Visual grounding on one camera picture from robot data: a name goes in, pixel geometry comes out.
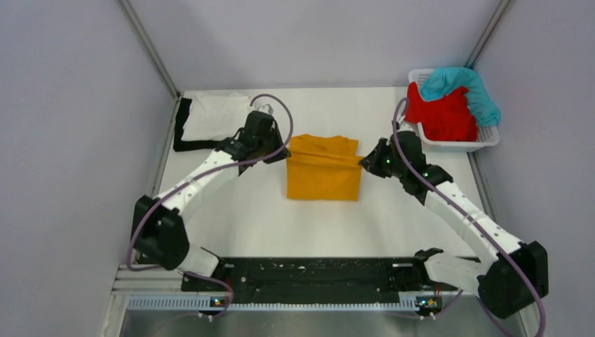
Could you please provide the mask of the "yellow t shirt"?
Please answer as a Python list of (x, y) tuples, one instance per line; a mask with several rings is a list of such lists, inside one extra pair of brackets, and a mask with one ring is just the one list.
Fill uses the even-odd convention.
[(362, 157), (358, 140), (303, 134), (290, 140), (286, 197), (294, 200), (358, 201)]

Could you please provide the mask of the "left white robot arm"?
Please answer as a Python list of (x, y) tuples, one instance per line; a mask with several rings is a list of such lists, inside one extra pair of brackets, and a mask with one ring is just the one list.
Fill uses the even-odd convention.
[(225, 271), (219, 259), (190, 241), (187, 226), (203, 203), (228, 182), (262, 161), (266, 164), (288, 158), (286, 142), (275, 118), (255, 110), (244, 127), (225, 138), (187, 177), (156, 197), (136, 201), (131, 246), (165, 270), (198, 275), (208, 290), (219, 289)]

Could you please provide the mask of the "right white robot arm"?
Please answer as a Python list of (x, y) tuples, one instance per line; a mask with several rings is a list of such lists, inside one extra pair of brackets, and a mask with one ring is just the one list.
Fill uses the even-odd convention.
[(549, 293), (548, 257), (537, 241), (508, 233), (472, 203), (443, 168), (427, 163), (420, 139), (399, 131), (381, 138), (360, 166), (380, 178), (397, 178), (404, 191), (441, 218), (475, 253), (476, 260), (443, 249), (418, 251), (411, 279), (420, 289), (438, 283), (476, 296), (494, 316), (505, 319)]

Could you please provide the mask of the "folded white t shirt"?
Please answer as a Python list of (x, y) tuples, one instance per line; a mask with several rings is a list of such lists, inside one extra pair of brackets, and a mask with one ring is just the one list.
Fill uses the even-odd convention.
[(249, 97), (239, 93), (195, 93), (183, 125), (182, 141), (223, 140), (232, 136), (244, 126), (249, 103)]

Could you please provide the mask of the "red t shirt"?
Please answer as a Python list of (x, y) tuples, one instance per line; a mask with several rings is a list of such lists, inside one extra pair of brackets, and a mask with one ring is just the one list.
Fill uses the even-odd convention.
[(467, 107), (467, 92), (468, 89), (461, 86), (441, 99), (426, 102), (422, 99), (417, 84), (411, 83), (407, 92), (409, 105), (405, 121), (421, 123), (430, 140), (475, 142), (479, 128), (476, 118)]

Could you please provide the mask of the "folded black t shirt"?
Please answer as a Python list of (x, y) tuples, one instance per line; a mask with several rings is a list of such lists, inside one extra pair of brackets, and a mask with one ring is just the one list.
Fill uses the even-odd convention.
[(182, 98), (175, 115), (175, 152), (211, 150), (229, 131), (212, 105), (199, 98)]

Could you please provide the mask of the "white plastic basket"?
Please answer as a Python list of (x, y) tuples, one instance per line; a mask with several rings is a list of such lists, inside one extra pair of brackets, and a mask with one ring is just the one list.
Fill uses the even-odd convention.
[[(415, 82), (419, 87), (423, 85), (434, 72), (432, 68), (413, 69), (408, 73), (410, 83)], [(483, 147), (492, 147), (499, 143), (500, 135), (496, 126), (479, 127), (478, 138), (475, 142), (436, 141), (426, 137), (421, 123), (416, 124), (418, 135), (426, 150), (431, 152), (475, 152)]]

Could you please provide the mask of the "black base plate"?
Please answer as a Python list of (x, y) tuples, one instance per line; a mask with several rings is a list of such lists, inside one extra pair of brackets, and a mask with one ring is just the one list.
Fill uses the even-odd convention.
[(397, 303), (407, 292), (445, 293), (414, 258), (223, 258), (215, 282), (182, 277), (185, 292), (234, 291), (234, 304)]

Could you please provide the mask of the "aluminium frame rail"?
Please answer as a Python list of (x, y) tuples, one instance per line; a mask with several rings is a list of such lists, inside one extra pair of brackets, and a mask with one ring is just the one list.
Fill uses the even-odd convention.
[(405, 312), (361, 308), (279, 306), (232, 308), (217, 319), (199, 313), (206, 297), (159, 292), (113, 294), (101, 336), (534, 336), (539, 312), (531, 305), (498, 319), (468, 294), (446, 295), (448, 308), (436, 319)]

